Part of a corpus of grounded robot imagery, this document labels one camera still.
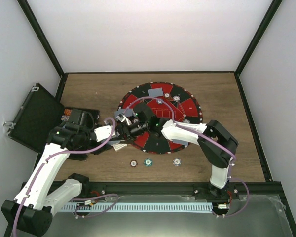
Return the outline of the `blue orange chip stack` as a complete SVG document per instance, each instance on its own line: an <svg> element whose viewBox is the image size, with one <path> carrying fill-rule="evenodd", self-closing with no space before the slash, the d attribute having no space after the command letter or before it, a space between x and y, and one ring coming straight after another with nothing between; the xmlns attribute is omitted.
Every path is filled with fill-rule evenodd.
<svg viewBox="0 0 296 237"><path fill-rule="evenodd" d="M174 166L180 166L181 164L182 164L182 161L179 158L173 159Z"/></svg>

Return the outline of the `teal chip stack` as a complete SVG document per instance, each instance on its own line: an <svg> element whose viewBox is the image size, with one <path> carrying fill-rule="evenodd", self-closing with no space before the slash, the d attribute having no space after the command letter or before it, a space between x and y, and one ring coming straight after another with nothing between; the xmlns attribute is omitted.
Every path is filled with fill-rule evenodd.
<svg viewBox="0 0 296 237"><path fill-rule="evenodd" d="M149 159L149 158L145 159L145 160L144 160L144 165L145 165L145 166L152 166L152 160Z"/></svg>

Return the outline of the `brown 100 chip stack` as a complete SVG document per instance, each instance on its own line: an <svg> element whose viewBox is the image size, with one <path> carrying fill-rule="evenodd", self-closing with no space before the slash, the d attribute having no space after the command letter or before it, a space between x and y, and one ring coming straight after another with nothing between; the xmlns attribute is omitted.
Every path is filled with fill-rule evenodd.
<svg viewBox="0 0 296 237"><path fill-rule="evenodd" d="M132 160L130 161L130 166L131 167L136 167L138 165L137 161L136 160Z"/></svg>

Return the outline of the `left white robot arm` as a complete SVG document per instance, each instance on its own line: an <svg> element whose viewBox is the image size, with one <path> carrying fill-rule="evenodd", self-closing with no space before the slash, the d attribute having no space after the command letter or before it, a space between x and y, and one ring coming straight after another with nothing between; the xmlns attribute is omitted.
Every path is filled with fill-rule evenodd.
<svg viewBox="0 0 296 237"><path fill-rule="evenodd" d="M84 155L106 145L115 135L112 124L96 127L87 111L74 109L68 121L62 122L49 133L40 161L27 183L13 201L6 200L1 211L12 227L11 235L21 230L37 237L43 236L57 212L70 200L90 196L89 178L73 173L53 192L50 188L61 166L71 154Z"/></svg>

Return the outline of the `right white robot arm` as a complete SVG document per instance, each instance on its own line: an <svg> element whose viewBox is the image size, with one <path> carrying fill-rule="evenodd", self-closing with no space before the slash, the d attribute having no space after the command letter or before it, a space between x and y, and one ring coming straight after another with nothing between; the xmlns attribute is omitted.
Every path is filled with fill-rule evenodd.
<svg viewBox="0 0 296 237"><path fill-rule="evenodd" d="M137 122L131 122L125 113L126 110L122 110L115 115L120 122L117 127L120 140L136 140L147 132L171 142L182 141L198 145L212 165L208 192L216 199L226 195L239 143L218 121L191 124L178 122L173 118L159 118L145 103L139 103L132 109L131 114Z"/></svg>

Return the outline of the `blue white chip seat seven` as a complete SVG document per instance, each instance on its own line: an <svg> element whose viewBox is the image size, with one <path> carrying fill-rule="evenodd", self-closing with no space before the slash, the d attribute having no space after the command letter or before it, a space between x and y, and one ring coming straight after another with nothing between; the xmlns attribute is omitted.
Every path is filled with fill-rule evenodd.
<svg viewBox="0 0 296 237"><path fill-rule="evenodd" d="M173 97L173 100L176 101L176 102L179 102L180 101L180 97L176 95L176 96Z"/></svg>

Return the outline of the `blue playing card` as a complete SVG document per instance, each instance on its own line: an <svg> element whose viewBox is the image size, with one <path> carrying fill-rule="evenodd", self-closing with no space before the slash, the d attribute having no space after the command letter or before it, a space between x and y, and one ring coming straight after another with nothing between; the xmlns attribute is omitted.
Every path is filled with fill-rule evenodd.
<svg viewBox="0 0 296 237"><path fill-rule="evenodd" d="M133 109L128 108L128 109L118 109L117 111L114 112L114 116L117 119L118 116L126 116L126 117L132 117L133 116Z"/></svg>
<svg viewBox="0 0 296 237"><path fill-rule="evenodd" d="M154 88L148 90L149 97L160 97L163 96L163 88Z"/></svg>

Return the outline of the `blue card seat ten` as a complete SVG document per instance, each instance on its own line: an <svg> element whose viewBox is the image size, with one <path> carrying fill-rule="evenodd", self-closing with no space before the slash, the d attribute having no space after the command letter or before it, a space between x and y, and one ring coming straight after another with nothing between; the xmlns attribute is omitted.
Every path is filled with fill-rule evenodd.
<svg viewBox="0 0 296 237"><path fill-rule="evenodd" d="M187 147L187 146L189 145L189 142L187 142L187 141L183 141L183 140L176 140L176 139L173 139L172 142L173 142L174 144L180 144L180 145L185 146L185 147Z"/></svg>

